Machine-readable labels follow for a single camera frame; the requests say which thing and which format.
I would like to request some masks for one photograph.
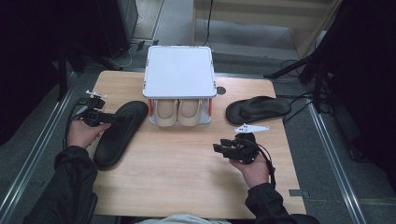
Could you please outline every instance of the black slipper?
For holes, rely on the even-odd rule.
[[[291,111],[289,102],[269,96],[256,96],[233,102],[227,106],[225,115],[232,124],[244,124],[285,116]]]
[[[117,110],[116,115],[126,120],[122,124],[112,124],[103,132],[94,154],[94,161],[99,168],[107,168],[120,160],[148,112],[148,106],[141,101],[129,102]]]

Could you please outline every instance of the white plastic piece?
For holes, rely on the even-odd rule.
[[[102,95],[102,94],[99,94],[99,93],[97,93],[95,91],[86,90],[85,93],[90,94],[90,95],[94,95],[94,96],[98,96],[98,97],[101,97],[101,98],[107,98],[107,95]]]
[[[236,128],[234,131],[236,133],[255,133],[255,132],[262,132],[262,131],[269,131],[270,128],[268,126],[257,126],[257,125],[249,125],[245,124],[239,128]]]

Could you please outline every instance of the white container lid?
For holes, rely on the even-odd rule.
[[[217,94],[208,47],[152,46],[143,95],[149,99],[213,98]]]

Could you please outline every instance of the hand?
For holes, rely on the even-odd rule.
[[[69,134],[67,135],[67,145],[87,148],[99,133],[109,128],[111,124],[103,123],[96,127],[90,127],[83,120],[74,120],[70,124]]]
[[[251,164],[244,164],[241,161],[230,160],[230,164],[238,169],[251,189],[263,183],[269,183],[269,171],[265,158],[259,154]]]

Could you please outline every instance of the person's left hand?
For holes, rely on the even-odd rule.
[[[111,124],[103,123],[96,127],[91,127],[84,120],[74,120],[70,124],[69,134],[67,135],[67,146],[77,146],[87,148],[99,133],[109,128]]]

